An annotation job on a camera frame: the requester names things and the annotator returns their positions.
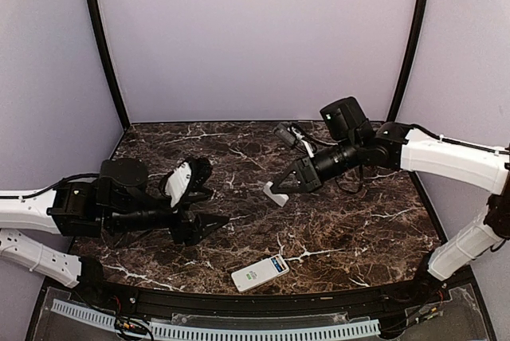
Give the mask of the white battery cover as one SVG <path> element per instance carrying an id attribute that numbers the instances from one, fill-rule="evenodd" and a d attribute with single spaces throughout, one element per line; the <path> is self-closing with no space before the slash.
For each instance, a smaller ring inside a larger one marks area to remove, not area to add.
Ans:
<path id="1" fill-rule="evenodd" d="M 279 207 L 284 207 L 288 201 L 287 194 L 275 194 L 272 192 L 271 187 L 273 186 L 272 182 L 267 182 L 263 187 L 264 194 L 270 198 L 273 202 L 275 202 Z"/>

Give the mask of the red battery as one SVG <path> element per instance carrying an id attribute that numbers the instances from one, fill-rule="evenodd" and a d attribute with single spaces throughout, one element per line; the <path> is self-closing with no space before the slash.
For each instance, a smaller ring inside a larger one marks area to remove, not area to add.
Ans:
<path id="1" fill-rule="evenodd" d="M 278 256 L 271 257 L 270 260 L 275 265 L 275 267 L 284 268 L 284 261 L 280 257 Z"/>

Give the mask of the blue battery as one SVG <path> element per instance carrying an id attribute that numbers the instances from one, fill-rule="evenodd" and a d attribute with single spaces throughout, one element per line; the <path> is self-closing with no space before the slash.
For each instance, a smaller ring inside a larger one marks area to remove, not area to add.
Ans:
<path id="1" fill-rule="evenodd" d="M 273 265 L 279 273 L 287 273 L 289 271 L 289 268 L 286 264 L 282 264 L 276 259 L 273 260 Z"/>

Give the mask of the white remote control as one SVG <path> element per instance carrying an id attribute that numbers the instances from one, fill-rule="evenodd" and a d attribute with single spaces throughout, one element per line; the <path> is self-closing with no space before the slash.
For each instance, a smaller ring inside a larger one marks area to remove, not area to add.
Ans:
<path id="1" fill-rule="evenodd" d="M 277 254 L 275 256 L 280 257 L 287 265 L 284 258 Z M 231 278 L 236 289 L 240 292 L 247 292 L 253 288 L 270 282 L 279 276 L 283 276 L 286 273 L 279 273 L 273 263 L 270 260 L 271 257 L 265 258 L 247 267 L 239 269 L 231 273 Z"/>

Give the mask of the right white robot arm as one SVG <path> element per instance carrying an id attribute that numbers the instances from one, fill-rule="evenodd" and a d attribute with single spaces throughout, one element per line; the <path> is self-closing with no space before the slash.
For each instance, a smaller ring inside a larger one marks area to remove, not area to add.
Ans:
<path id="1" fill-rule="evenodd" d="M 294 123 L 279 123 L 274 133 L 289 147 L 302 142 L 306 155 L 264 187 L 283 206 L 290 194 L 318 190 L 326 181 L 353 168 L 373 166 L 418 171 L 478 186 L 490 193 L 486 208 L 457 235 L 425 258 L 416 280 L 406 288 L 414 304 L 424 304 L 437 282 L 487 249 L 509 239 L 509 150 L 486 147 L 436 135 L 417 124 L 385 122 L 374 129 L 353 96 L 322 108 L 332 143 L 314 151 L 312 138 Z"/>

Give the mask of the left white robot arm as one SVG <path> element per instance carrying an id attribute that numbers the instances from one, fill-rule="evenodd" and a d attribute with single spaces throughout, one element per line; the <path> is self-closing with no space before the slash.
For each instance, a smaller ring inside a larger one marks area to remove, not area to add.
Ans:
<path id="1" fill-rule="evenodd" d="M 75 174 L 40 190 L 1 193 L 1 255 L 67 288 L 80 288 L 96 306 L 112 300 L 102 264 L 52 249 L 23 234 L 36 230 L 62 237 L 99 237 L 166 229 L 177 245 L 196 245 L 229 222 L 216 214 L 187 210 L 212 197 L 205 186 L 208 159 L 189 157 L 159 182 L 158 197 L 147 192 L 148 169 L 140 160 L 105 160 L 99 173 Z"/>

